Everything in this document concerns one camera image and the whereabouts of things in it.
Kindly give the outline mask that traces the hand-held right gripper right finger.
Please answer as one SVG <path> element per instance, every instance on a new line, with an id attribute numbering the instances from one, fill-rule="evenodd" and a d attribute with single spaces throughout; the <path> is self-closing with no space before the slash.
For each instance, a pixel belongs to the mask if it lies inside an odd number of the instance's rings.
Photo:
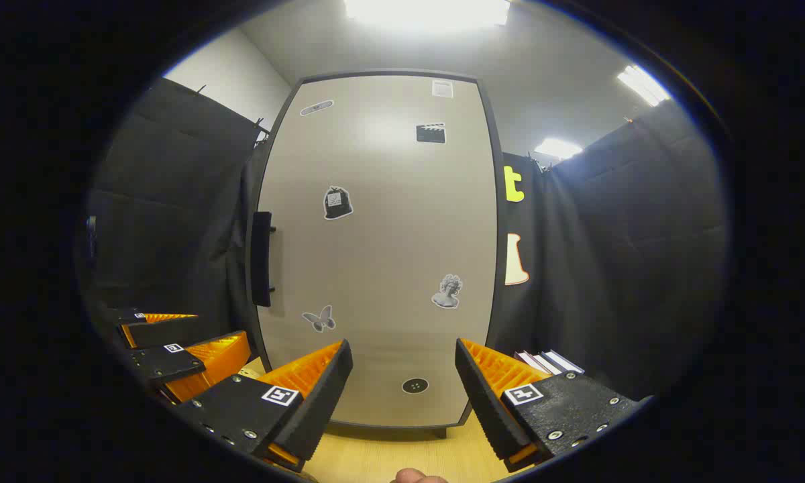
<path id="1" fill-rule="evenodd" d="M 644 400 L 615 392 L 563 357 L 535 361 L 547 370 L 469 339 L 455 342 L 471 409 L 511 473 L 582 449 L 644 409 Z"/>

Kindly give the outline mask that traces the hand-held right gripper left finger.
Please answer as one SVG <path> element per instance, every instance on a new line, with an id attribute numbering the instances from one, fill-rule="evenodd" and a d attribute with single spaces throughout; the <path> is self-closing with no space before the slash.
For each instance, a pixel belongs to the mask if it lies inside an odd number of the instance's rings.
<path id="1" fill-rule="evenodd" d="M 350 343 L 341 339 L 258 378 L 227 376 L 174 412 L 237 452 L 299 473 L 313 458 L 352 369 Z"/>

